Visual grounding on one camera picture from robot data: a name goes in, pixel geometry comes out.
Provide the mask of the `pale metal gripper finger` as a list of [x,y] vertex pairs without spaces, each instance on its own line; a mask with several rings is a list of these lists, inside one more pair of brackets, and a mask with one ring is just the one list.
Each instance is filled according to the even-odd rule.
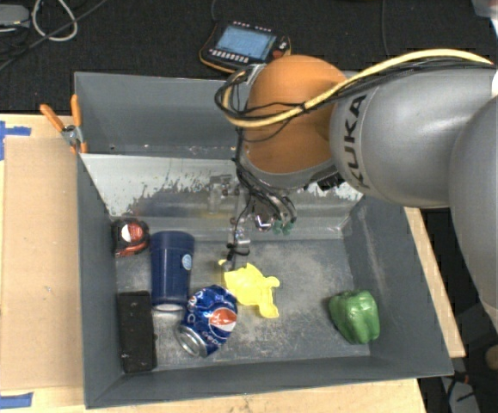
[[218,213],[224,200],[240,194],[239,183],[232,175],[211,176],[208,184],[207,210]]
[[245,218],[239,217],[232,226],[232,231],[226,244],[226,270],[235,270],[242,267],[246,263],[246,258],[249,256],[250,239],[245,235],[244,223]]

